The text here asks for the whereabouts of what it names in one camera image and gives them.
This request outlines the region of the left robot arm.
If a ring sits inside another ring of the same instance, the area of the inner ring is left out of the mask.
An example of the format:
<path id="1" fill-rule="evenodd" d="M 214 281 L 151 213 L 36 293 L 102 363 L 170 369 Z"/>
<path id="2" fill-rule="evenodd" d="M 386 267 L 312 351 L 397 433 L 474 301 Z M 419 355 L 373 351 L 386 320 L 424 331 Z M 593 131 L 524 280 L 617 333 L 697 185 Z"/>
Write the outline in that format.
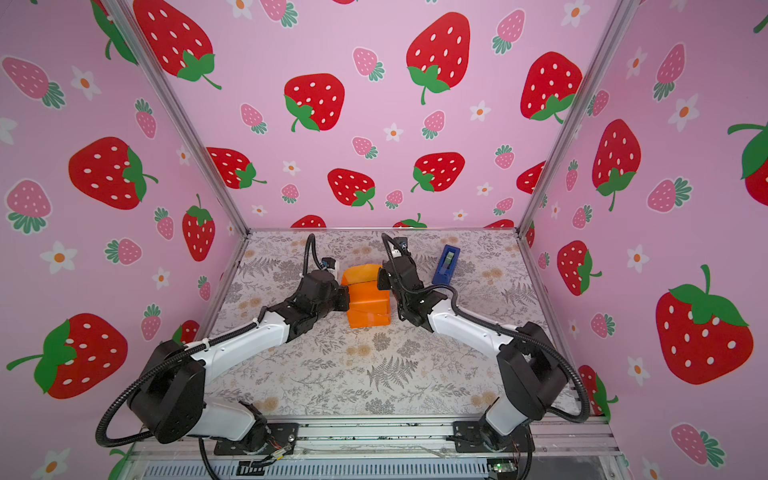
<path id="1" fill-rule="evenodd" d="M 231 368 L 309 332 L 333 312 L 346 312 L 349 289 L 335 275 L 315 270 L 304 275 L 284 301 L 264 306 L 238 329 L 184 347 L 171 341 L 158 346 L 128 398 L 130 410 L 161 444 L 184 437 L 229 441 L 246 452 L 268 443 L 267 420 L 257 408 L 205 394 L 207 385 Z"/>

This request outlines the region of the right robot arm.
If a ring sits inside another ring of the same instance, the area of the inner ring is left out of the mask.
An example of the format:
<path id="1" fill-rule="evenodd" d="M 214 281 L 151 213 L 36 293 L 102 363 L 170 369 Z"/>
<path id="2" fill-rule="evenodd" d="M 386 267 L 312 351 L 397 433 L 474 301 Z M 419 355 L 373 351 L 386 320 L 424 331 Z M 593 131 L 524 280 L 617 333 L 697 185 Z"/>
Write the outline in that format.
<path id="1" fill-rule="evenodd" d="M 461 309 L 452 287 L 424 285 L 407 253 L 388 254 L 378 287 L 392 291 L 401 320 L 496 361 L 504 393 L 479 421 L 488 442 L 501 441 L 542 419 L 568 383 L 578 380 L 539 325 L 528 322 L 513 328 Z"/>

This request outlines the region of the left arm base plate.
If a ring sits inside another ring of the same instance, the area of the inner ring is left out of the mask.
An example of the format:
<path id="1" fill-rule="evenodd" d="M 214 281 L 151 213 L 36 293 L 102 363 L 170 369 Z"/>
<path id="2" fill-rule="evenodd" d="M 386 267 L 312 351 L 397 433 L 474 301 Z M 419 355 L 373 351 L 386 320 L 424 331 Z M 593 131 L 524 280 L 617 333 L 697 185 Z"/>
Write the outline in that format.
<path id="1" fill-rule="evenodd" d="M 298 423 L 287 422 L 256 424 L 242 440 L 218 440 L 214 454 L 216 456 L 290 455 L 296 446 L 299 427 Z"/>

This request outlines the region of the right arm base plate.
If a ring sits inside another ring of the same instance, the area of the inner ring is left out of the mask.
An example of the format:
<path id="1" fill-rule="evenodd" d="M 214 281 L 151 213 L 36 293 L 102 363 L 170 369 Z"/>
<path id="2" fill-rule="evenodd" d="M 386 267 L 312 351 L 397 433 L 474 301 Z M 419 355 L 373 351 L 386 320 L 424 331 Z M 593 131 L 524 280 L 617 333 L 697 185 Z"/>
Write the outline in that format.
<path id="1" fill-rule="evenodd" d="M 527 425 L 502 435 L 484 420 L 455 421 L 445 439 L 459 453 L 531 453 L 536 449 Z"/>

